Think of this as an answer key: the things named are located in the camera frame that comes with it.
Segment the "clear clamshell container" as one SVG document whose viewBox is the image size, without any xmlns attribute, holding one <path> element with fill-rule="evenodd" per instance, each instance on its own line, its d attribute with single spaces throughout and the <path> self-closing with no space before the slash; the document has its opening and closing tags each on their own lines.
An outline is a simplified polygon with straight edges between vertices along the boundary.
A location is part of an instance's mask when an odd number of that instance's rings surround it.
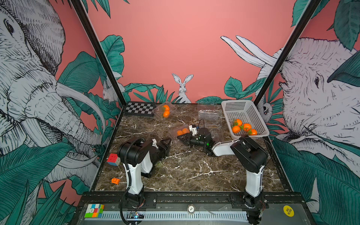
<svg viewBox="0 0 360 225">
<path fill-rule="evenodd" d="M 174 128 L 171 128 L 169 131 L 169 135 L 173 141 L 178 142 L 179 139 L 177 137 L 179 135 L 185 134 L 185 132 L 189 133 L 190 130 L 190 125 L 183 124 L 181 126 L 175 126 Z"/>
<path fill-rule="evenodd" d="M 177 106 L 170 102 L 165 102 L 153 109 L 152 113 L 157 119 L 163 120 L 173 116 L 177 111 Z"/>
<path fill-rule="evenodd" d="M 219 126 L 222 121 L 222 113 L 216 105 L 198 105 L 198 118 L 204 120 L 206 125 Z"/>
<path fill-rule="evenodd" d="M 224 141 L 223 131 L 222 131 L 219 123 L 211 124 L 211 123 L 206 123 L 204 121 L 201 121 L 200 128 L 203 128 L 203 127 L 207 128 L 209 130 L 209 132 L 211 133 L 211 137 L 213 138 L 213 140 L 215 142 Z"/>
</svg>

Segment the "orange with leaf centre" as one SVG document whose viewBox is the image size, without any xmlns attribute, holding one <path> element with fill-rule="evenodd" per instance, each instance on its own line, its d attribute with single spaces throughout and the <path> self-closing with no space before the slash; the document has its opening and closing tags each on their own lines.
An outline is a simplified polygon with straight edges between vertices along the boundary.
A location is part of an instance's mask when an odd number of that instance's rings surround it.
<svg viewBox="0 0 360 225">
<path fill-rule="evenodd" d="M 243 125 L 243 130 L 244 130 L 245 132 L 249 132 L 251 129 L 252 129 L 252 126 L 251 126 L 249 123 L 245 123 L 245 124 Z"/>
</svg>

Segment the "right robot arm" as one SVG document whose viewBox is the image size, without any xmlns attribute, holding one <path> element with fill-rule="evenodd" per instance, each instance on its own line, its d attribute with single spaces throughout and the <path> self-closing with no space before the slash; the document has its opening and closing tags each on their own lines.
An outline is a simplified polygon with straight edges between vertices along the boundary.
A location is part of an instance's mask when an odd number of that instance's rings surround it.
<svg viewBox="0 0 360 225">
<path fill-rule="evenodd" d="M 245 194 L 252 198 L 260 196 L 268 153 L 248 135 L 242 135 L 236 140 L 216 142 L 207 128 L 195 131 L 179 135 L 177 139 L 186 146 L 202 147 L 211 157 L 235 155 L 246 170 Z"/>
</svg>

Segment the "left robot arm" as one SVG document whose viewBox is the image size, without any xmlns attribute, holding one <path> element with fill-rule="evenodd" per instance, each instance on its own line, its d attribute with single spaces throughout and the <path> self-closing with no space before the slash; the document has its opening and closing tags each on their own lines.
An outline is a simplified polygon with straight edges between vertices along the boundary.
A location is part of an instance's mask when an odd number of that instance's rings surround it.
<svg viewBox="0 0 360 225">
<path fill-rule="evenodd" d="M 172 140 L 131 138 L 124 142 L 117 154 L 126 171 L 127 197 L 138 201 L 143 197 L 142 177 L 150 178 L 155 165 L 169 156 Z"/>
</svg>

